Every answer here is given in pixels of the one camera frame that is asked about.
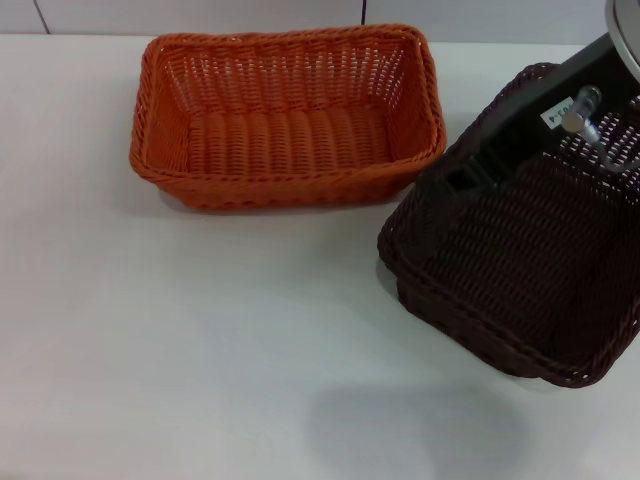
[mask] label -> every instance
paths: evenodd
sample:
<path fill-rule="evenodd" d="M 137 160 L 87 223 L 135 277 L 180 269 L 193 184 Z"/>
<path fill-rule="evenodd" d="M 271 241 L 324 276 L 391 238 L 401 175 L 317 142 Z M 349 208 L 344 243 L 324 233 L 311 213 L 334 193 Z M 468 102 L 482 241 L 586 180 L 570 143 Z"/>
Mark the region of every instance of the label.
<path fill-rule="evenodd" d="M 540 115 L 540 118 L 544 120 L 544 123 L 547 124 L 551 130 L 560 126 L 562 122 L 562 117 L 569 111 L 573 105 L 573 98 L 567 97 L 557 105 L 554 105 L 549 110 Z"/>

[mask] dark brown wicker basket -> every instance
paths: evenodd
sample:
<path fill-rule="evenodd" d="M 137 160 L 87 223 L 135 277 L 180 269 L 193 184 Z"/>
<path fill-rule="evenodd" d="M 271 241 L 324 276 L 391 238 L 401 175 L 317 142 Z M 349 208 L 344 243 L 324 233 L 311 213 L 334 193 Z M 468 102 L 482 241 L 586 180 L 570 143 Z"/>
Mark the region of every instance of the dark brown wicker basket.
<path fill-rule="evenodd" d="M 423 174 L 378 238 L 399 300 L 510 375 L 579 388 L 600 380 L 640 325 L 640 173 L 613 175 L 582 140 L 527 161 L 498 190 L 446 191 L 451 153 L 525 69 Z M 640 153 L 640 104 L 600 124 L 620 161 Z"/>

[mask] woven texture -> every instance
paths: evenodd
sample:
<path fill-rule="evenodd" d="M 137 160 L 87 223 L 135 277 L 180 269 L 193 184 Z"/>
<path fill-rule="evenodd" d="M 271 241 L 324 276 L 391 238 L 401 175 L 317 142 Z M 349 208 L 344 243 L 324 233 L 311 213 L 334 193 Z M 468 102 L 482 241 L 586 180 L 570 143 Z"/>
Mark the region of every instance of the woven texture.
<path fill-rule="evenodd" d="M 447 153 L 553 68 L 523 71 Z M 618 161 L 640 154 L 637 100 L 599 128 Z M 638 333 L 640 173 L 609 174 L 567 137 L 499 190 L 434 201 L 456 161 L 445 154 L 380 233 L 400 301 L 505 373 L 572 388 L 597 382 Z"/>
<path fill-rule="evenodd" d="M 185 34 L 144 54 L 130 161 L 194 208 L 348 203 L 394 195 L 445 144 L 415 29 Z"/>

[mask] white table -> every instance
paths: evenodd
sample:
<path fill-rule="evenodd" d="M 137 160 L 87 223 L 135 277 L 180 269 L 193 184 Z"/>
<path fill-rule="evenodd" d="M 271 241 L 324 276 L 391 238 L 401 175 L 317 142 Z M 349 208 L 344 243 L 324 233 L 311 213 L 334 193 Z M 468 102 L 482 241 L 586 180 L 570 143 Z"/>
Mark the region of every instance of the white table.
<path fill-rule="evenodd" d="M 0 37 L 1 480 L 637 480 L 640 342 L 588 389 L 508 378 L 394 298 L 394 204 L 201 215 L 140 180 L 148 41 Z M 455 139 L 577 47 L 432 50 Z"/>

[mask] white wall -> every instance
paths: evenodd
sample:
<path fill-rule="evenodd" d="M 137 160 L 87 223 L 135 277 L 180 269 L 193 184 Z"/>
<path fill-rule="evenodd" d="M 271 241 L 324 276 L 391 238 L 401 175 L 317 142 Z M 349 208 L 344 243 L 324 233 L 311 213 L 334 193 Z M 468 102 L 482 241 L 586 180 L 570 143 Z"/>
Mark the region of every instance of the white wall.
<path fill-rule="evenodd" d="M 0 33 L 45 33 L 33 0 L 0 0 Z"/>
<path fill-rule="evenodd" d="M 361 0 L 39 0 L 52 33 L 236 33 L 352 25 Z"/>
<path fill-rule="evenodd" d="M 437 42 L 582 45 L 606 32 L 605 0 L 368 0 L 367 23 L 402 22 Z"/>

